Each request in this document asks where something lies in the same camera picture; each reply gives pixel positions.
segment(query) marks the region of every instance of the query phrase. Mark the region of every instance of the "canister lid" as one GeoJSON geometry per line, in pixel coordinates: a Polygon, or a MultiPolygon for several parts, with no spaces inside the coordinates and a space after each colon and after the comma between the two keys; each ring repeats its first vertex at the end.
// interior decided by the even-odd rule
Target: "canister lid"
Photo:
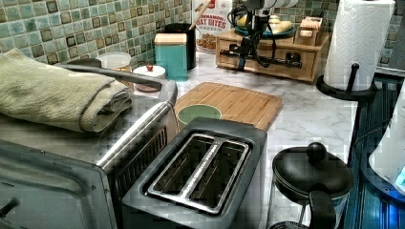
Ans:
{"type": "Polygon", "coordinates": [[[155,37],[155,45],[184,45],[187,42],[185,33],[158,33],[155,37]]]}

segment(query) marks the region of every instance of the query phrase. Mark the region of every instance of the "bamboo cutting board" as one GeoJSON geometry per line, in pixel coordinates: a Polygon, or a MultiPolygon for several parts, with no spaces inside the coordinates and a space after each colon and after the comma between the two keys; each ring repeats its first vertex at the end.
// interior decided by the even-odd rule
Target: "bamboo cutting board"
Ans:
{"type": "Polygon", "coordinates": [[[178,99],[175,112],[205,104],[219,109],[222,119],[252,124],[267,131],[282,107],[280,97],[217,83],[202,83],[178,99]]]}

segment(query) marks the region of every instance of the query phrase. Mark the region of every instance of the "cereal box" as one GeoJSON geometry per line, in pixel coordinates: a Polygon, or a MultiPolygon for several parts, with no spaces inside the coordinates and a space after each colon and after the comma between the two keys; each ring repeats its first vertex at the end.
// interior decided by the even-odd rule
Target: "cereal box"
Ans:
{"type": "MultiPolygon", "coordinates": [[[[193,0],[195,21],[206,0],[193,0]]],[[[202,17],[197,22],[196,39],[199,52],[215,53],[216,36],[231,29],[227,15],[232,10],[232,0],[211,0],[202,17]]]]}

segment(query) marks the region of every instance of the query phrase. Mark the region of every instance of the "toaster oven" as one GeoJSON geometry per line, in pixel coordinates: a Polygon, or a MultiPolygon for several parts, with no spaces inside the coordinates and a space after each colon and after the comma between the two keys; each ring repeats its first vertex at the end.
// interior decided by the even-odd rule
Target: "toaster oven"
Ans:
{"type": "Polygon", "coordinates": [[[0,228],[111,229],[121,199],[177,134],[174,81],[77,65],[160,89],[101,133],[77,133],[0,114],[0,228]]]}

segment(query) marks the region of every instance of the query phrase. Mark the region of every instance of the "folded towel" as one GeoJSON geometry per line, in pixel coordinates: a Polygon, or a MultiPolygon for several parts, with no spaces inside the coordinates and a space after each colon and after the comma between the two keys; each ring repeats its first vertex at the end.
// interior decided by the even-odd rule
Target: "folded towel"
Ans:
{"type": "Polygon", "coordinates": [[[0,54],[4,115],[77,132],[100,132],[130,106],[130,90],[112,77],[46,65],[17,49],[0,54]]]}

